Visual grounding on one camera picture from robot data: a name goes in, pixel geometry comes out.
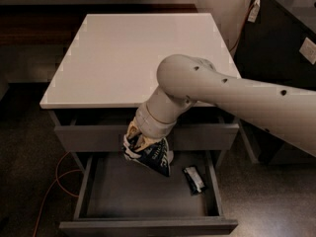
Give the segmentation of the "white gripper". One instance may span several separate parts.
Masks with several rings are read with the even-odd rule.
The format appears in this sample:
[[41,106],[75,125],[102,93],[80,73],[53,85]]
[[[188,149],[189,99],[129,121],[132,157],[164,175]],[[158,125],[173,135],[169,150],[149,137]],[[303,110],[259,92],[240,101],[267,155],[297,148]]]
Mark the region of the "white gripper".
[[145,103],[135,113],[135,121],[129,125],[126,133],[128,141],[136,142],[136,151],[142,151],[166,137],[175,126],[175,122],[163,123],[155,119],[148,111]]

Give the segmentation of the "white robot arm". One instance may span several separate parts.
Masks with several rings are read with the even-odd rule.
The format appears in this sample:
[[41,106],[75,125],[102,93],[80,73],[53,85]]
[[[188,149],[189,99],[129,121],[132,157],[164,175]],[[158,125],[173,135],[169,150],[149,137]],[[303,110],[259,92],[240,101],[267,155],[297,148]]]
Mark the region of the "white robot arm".
[[157,81],[127,129],[127,140],[138,138],[136,151],[165,138],[181,114],[204,102],[316,155],[315,91],[231,77],[205,59],[181,54],[160,62]]

